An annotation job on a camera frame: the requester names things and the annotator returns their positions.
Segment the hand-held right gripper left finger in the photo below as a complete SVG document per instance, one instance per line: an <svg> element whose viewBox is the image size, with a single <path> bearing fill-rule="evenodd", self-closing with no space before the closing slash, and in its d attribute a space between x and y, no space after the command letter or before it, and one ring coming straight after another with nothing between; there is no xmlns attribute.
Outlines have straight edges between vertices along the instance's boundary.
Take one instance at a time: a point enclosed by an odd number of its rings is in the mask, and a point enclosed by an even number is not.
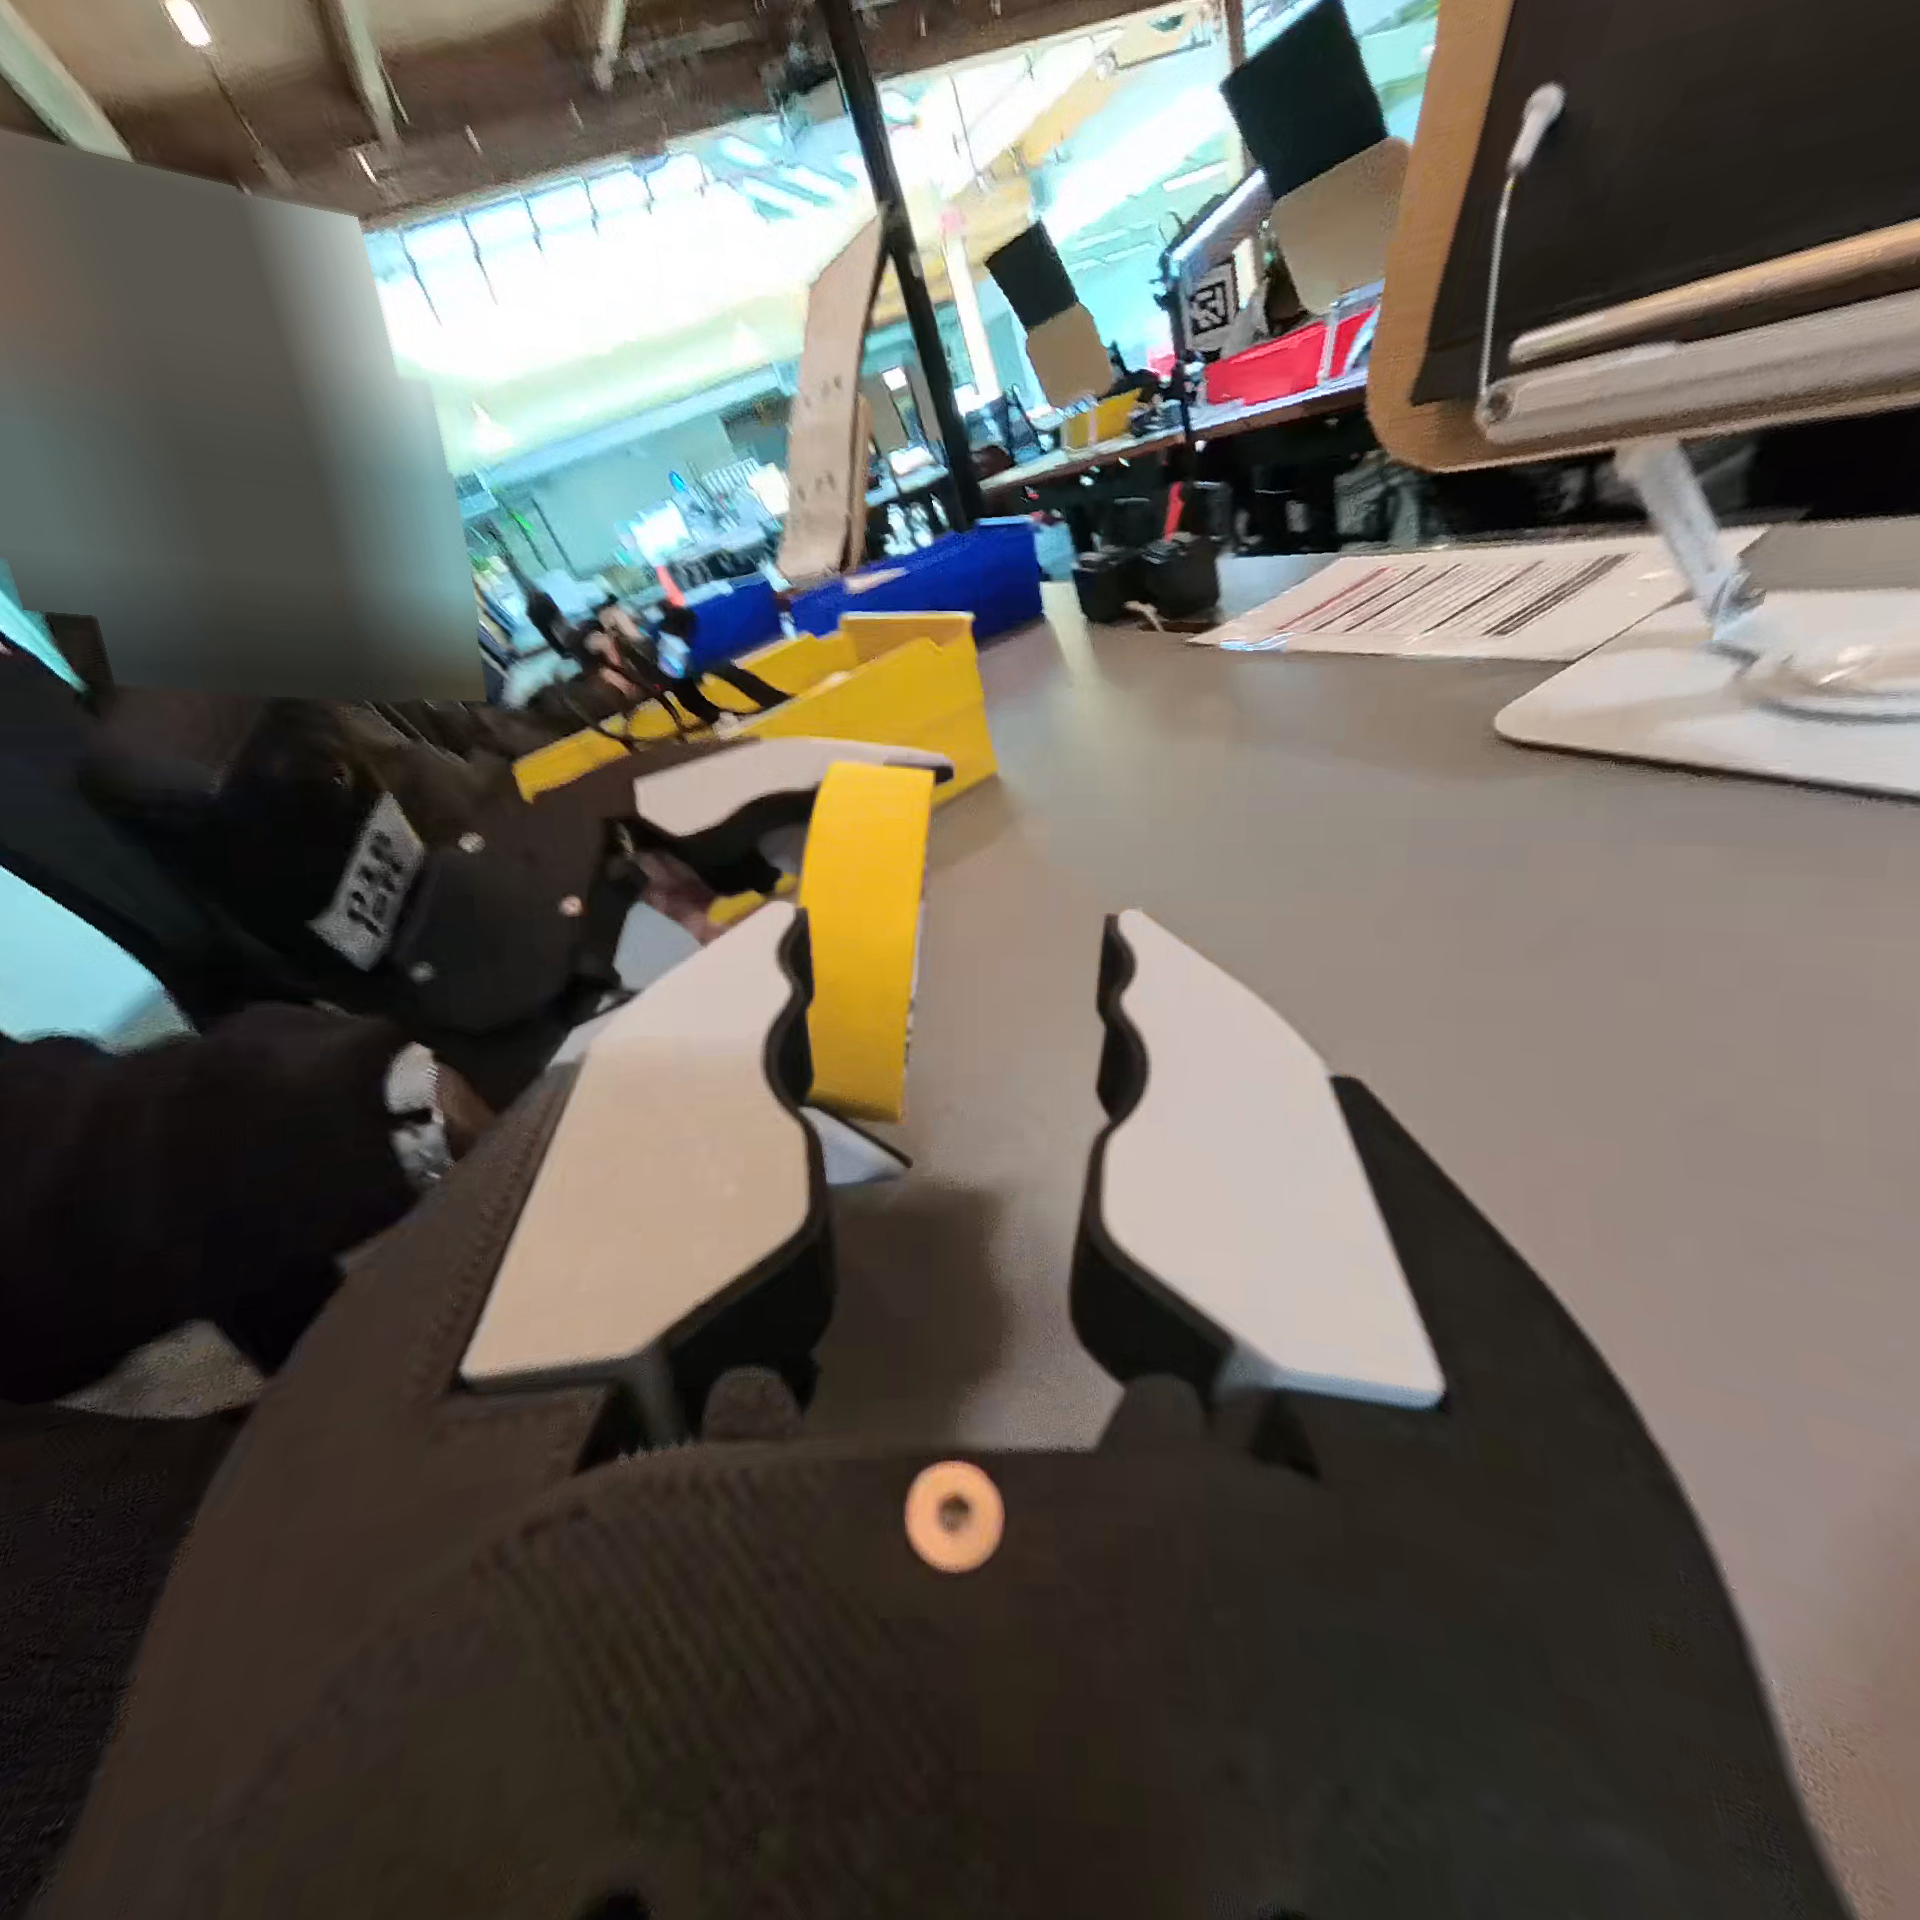
<svg viewBox="0 0 1920 1920"><path fill-rule="evenodd" d="M608 1389L644 1445L703 1432L730 1380L809 1408L838 1291L809 998L805 916L765 906L608 1017L525 1137L494 1131L462 1392Z"/></svg>

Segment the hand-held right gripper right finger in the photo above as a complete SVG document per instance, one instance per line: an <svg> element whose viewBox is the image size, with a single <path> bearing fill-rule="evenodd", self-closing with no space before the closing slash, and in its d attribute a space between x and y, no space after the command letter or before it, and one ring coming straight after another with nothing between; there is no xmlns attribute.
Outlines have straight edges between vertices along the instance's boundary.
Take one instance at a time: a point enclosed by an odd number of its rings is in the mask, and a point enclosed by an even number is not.
<svg viewBox="0 0 1920 1920"><path fill-rule="evenodd" d="M1096 1133L1070 1260L1077 1344L1120 1385L1427 1412L1446 1380L1333 1074L1148 914L1101 928Z"/></svg>

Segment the yellow storage bin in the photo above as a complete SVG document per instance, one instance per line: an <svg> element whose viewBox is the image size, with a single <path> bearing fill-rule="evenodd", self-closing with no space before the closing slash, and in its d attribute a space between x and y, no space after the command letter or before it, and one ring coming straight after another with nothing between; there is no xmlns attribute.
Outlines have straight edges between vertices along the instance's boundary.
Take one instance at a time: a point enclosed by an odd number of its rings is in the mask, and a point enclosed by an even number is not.
<svg viewBox="0 0 1920 1920"><path fill-rule="evenodd" d="M737 736L817 736L949 757L955 779L931 805L953 803L996 779L973 621L966 613L846 614L824 636L777 638L703 675L656 677L653 698L615 716L574 720L553 743L509 768L520 800L572 791L636 853L660 853L711 896L723 928L798 886L809 814L756 808L707 840L668 843L638 825L633 781L698 758Z"/></svg>

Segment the yellow masking tape roll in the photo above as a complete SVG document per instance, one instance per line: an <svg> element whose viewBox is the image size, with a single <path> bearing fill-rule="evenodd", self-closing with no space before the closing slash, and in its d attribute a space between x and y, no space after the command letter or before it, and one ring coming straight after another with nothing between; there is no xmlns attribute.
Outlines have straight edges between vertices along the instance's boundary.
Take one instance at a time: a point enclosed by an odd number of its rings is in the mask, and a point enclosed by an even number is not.
<svg viewBox="0 0 1920 1920"><path fill-rule="evenodd" d="M928 767L838 760L805 830L812 1100L853 1122L906 1110L936 782Z"/></svg>

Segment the blue storage bin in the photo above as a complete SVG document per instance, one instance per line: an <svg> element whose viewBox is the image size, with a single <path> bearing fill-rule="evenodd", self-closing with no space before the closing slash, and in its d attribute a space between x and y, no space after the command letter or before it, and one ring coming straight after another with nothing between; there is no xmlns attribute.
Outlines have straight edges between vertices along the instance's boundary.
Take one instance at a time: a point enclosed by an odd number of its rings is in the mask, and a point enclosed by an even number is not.
<svg viewBox="0 0 1920 1920"><path fill-rule="evenodd" d="M763 577L707 582L683 595L683 665L706 675L784 636L779 590Z"/></svg>
<svg viewBox="0 0 1920 1920"><path fill-rule="evenodd" d="M968 613L972 636L996 641L1043 618L1038 529L985 519L906 554L804 589L788 607L796 632L821 636L846 614Z"/></svg>

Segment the cardboard sheet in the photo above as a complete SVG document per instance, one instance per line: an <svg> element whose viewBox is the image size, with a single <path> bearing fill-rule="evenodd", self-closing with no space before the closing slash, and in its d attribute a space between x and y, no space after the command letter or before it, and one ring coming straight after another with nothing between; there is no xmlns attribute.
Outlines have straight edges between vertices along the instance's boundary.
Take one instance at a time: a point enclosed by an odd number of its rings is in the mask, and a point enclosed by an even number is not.
<svg viewBox="0 0 1920 1920"><path fill-rule="evenodd" d="M777 572L808 590L857 564L867 516L870 404L859 391L867 323L881 278L885 224L871 216L808 291L802 352L785 420L785 511Z"/></svg>

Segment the black device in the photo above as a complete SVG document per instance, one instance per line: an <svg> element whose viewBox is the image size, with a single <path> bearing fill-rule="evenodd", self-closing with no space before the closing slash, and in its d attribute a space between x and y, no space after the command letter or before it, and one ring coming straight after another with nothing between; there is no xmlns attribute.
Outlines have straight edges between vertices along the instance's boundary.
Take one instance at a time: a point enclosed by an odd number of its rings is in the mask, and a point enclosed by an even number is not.
<svg viewBox="0 0 1920 1920"><path fill-rule="evenodd" d="M1219 547L1173 533L1139 547L1098 547L1079 554L1070 582L1085 622L1145 624L1197 632L1219 605Z"/></svg>

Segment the black pole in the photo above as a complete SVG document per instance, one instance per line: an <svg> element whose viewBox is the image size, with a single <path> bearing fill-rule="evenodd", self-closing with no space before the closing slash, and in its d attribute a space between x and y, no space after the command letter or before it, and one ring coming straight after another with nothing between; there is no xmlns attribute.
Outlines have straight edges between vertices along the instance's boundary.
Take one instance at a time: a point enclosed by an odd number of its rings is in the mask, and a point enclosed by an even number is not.
<svg viewBox="0 0 1920 1920"><path fill-rule="evenodd" d="M906 325L924 372L931 427L948 472L944 497L949 524L953 531L969 531L981 516L980 482L972 466L972 448L955 402L938 313L899 183L880 86L866 56L855 7L852 2L816 2L814 11L827 41L827 55L871 184L883 253L894 266Z"/></svg>

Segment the long wooden desk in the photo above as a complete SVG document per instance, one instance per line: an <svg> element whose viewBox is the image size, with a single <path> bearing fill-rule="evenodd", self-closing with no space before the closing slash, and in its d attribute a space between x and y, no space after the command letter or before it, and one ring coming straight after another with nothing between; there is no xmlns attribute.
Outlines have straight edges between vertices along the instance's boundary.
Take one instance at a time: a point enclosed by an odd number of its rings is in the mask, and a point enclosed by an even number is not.
<svg viewBox="0 0 1920 1920"><path fill-rule="evenodd" d="M1171 424L1092 443L1059 446L1043 457L1003 468L980 481L980 495L988 503L1023 499L1043 487L1064 484L1094 468L1127 466L1190 446L1199 450L1295 422L1341 416L1366 407L1370 384L1366 367L1351 368L1313 389L1261 401L1210 402L1173 410Z"/></svg>

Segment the black panel with cardboard board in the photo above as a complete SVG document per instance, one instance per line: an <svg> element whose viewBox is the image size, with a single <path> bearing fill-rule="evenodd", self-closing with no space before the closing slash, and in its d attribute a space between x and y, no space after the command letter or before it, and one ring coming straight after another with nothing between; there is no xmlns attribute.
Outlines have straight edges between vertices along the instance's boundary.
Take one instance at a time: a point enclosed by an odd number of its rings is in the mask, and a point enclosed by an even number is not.
<svg viewBox="0 0 1920 1920"><path fill-rule="evenodd" d="M1104 401L1116 383L1114 362L1046 227L1022 229L984 265L1020 325L1046 404L1068 410Z"/></svg>
<svg viewBox="0 0 1920 1920"><path fill-rule="evenodd" d="M1219 84L1268 195L1266 227L1313 318L1380 294L1411 149L1391 137L1344 4L1315 2Z"/></svg>

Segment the printed paper sheet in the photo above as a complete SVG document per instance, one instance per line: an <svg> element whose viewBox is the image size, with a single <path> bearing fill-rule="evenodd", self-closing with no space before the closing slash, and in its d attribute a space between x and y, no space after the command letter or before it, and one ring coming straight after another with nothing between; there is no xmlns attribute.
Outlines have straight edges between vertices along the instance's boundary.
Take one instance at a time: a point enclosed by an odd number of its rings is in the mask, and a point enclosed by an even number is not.
<svg viewBox="0 0 1920 1920"><path fill-rule="evenodd" d="M1680 602L1650 540L1525 540L1332 559L1190 636L1239 657L1569 665Z"/></svg>

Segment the white document stand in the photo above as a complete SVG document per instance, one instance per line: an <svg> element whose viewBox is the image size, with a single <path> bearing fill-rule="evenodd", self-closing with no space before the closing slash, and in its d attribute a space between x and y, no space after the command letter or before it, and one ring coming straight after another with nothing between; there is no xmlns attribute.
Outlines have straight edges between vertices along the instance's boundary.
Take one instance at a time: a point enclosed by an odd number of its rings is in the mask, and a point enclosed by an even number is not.
<svg viewBox="0 0 1920 1920"><path fill-rule="evenodd" d="M1722 547L1685 444L1712 431L1912 398L1915 223L1861 232L1513 336L1495 314L1520 184L1567 106L1536 86L1493 215L1473 424L1488 448L1592 443L1638 499L1691 605L1691 641L1619 636L1501 709L1512 746L1881 800L1917 794L1917 592L1864 551L1830 585L1763 589Z"/></svg>

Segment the red storage bin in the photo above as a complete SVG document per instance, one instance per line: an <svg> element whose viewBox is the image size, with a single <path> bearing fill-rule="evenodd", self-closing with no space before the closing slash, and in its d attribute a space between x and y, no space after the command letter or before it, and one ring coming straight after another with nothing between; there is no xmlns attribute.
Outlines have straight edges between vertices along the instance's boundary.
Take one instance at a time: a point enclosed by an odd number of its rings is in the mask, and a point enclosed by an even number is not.
<svg viewBox="0 0 1920 1920"><path fill-rule="evenodd" d="M1242 349L1207 364L1203 401L1210 407L1254 407L1295 398L1363 372L1380 302L1312 318L1294 330Z"/></svg>

